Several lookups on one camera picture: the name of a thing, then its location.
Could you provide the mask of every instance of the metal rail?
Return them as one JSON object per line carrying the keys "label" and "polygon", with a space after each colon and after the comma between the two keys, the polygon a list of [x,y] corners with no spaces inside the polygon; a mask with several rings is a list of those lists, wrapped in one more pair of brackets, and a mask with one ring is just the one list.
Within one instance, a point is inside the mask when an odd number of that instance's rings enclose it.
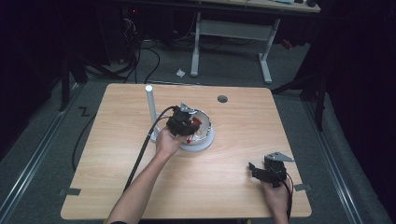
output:
{"label": "metal rail", "polygon": [[305,112],[310,117],[310,123],[312,127],[315,129],[315,133],[317,138],[321,144],[322,152],[325,158],[325,163],[329,169],[330,176],[332,177],[332,182],[334,183],[335,189],[337,190],[338,196],[340,197],[341,203],[346,210],[346,215],[349,219],[350,223],[363,223],[361,220],[361,215],[353,202],[352,195],[350,194],[349,188],[347,187],[344,178],[341,175],[340,170],[335,162],[334,157],[332,156],[332,151],[326,141],[324,133],[318,129],[318,126],[315,122],[315,109],[313,106],[307,102],[303,101],[303,106]]}
{"label": "metal rail", "polygon": [[75,84],[72,88],[72,98],[70,103],[64,109],[64,111],[59,111],[56,115],[54,121],[51,123],[49,128],[47,129],[44,137],[42,138],[40,144],[38,145],[35,153],[32,158],[29,160],[25,168],[23,169],[20,177],[12,188],[11,192],[8,194],[7,198],[3,201],[0,207],[0,223],[7,223],[9,218],[11,217],[14,209],[17,207],[18,202],[20,201],[23,193],[28,188],[30,182],[35,176],[35,172],[40,167],[41,162],[44,160],[47,152],[50,149],[50,143],[52,141],[52,137],[55,135],[62,121],[64,120],[64,116],[66,115],[70,105],[74,102],[74,100],[79,96],[82,91],[82,87],[78,84]]}

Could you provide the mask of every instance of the human hand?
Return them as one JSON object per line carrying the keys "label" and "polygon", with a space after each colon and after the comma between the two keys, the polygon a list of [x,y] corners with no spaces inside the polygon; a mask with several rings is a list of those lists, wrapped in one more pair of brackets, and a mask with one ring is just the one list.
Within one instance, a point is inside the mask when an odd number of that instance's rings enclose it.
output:
{"label": "human hand", "polygon": [[174,137],[167,127],[164,127],[157,136],[157,154],[166,159],[171,158],[177,153],[181,143],[187,136]]}
{"label": "human hand", "polygon": [[[264,188],[265,202],[270,209],[275,224],[289,223],[288,221],[288,201],[289,193],[284,184],[278,188],[273,188],[271,183],[261,181]],[[286,178],[285,183],[290,189],[290,181]]]}

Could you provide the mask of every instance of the black object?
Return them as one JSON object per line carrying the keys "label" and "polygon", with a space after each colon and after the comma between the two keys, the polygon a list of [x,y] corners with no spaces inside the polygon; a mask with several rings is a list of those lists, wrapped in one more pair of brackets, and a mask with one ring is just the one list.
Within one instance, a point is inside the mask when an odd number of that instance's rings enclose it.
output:
{"label": "black object", "polygon": [[132,169],[131,174],[128,177],[128,181],[125,184],[124,187],[124,191],[128,189],[128,187],[131,185],[132,180],[134,179],[134,174],[136,173],[137,167],[140,164],[140,161],[143,158],[143,155],[146,151],[146,147],[148,146],[149,143],[149,139],[151,138],[151,134],[154,132],[154,128],[157,125],[158,121],[160,121],[160,119],[163,117],[163,115],[166,113],[166,111],[170,110],[170,109],[174,109],[173,106],[169,106],[168,108],[166,108],[161,114],[160,116],[154,121],[154,123],[151,125],[151,128],[148,131],[148,135],[146,136],[145,142],[143,143],[142,148],[140,149],[139,155],[137,156],[136,162],[134,163],[134,168]]}
{"label": "black object", "polygon": [[280,152],[275,152],[264,157],[264,168],[265,170],[256,168],[252,163],[248,164],[248,168],[251,171],[251,175],[264,181],[266,183],[270,183],[273,185],[273,188],[280,187],[282,183],[286,190],[288,191],[289,198],[288,198],[288,210],[287,215],[288,219],[290,218],[291,214],[291,205],[292,205],[292,196],[293,196],[293,186],[291,186],[291,190],[289,186],[286,184],[286,179],[288,173],[286,173],[286,168],[283,161],[294,161],[294,159],[289,158],[283,155]]}
{"label": "black object", "polygon": [[316,0],[306,0],[306,4],[307,4],[309,7],[314,7],[314,6],[317,5],[317,1],[316,1]]}
{"label": "black object", "polygon": [[271,183],[273,188],[280,187],[280,182],[286,180],[286,168],[283,161],[264,160],[265,170],[256,168],[252,163],[248,164],[251,175],[264,182]]}
{"label": "black object", "polygon": [[166,126],[169,128],[172,135],[177,136],[189,136],[194,134],[199,129],[193,120],[191,120],[191,114],[189,112],[181,111],[179,106],[174,107],[174,114],[166,122]]}

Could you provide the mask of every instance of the small round hole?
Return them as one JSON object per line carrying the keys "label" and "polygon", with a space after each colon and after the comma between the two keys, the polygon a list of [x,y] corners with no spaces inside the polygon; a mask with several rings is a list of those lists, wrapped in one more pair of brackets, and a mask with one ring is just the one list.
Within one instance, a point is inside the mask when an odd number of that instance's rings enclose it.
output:
{"label": "small round hole", "polygon": [[227,103],[228,98],[227,98],[227,96],[225,96],[225,95],[220,95],[220,96],[218,96],[218,101],[219,101],[220,103]]}

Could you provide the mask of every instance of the white desk leg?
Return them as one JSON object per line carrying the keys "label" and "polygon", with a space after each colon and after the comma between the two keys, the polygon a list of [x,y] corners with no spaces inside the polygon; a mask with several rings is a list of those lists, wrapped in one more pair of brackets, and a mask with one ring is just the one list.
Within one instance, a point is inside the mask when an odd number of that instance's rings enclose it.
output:
{"label": "white desk leg", "polygon": [[265,47],[265,51],[264,51],[264,53],[259,53],[260,64],[262,66],[262,75],[264,76],[264,82],[266,84],[272,83],[270,70],[268,69],[268,64],[267,64],[267,56],[268,56],[268,53],[270,52],[271,46],[274,42],[274,38],[275,38],[277,27],[279,26],[279,23],[280,23],[280,19],[275,20],[274,26],[272,27],[269,37],[268,37],[268,40],[267,40],[267,45]]}
{"label": "white desk leg", "polygon": [[197,22],[195,27],[195,46],[194,46],[194,52],[192,53],[192,63],[191,63],[192,77],[198,76],[200,33],[201,33],[201,12],[197,12]]}

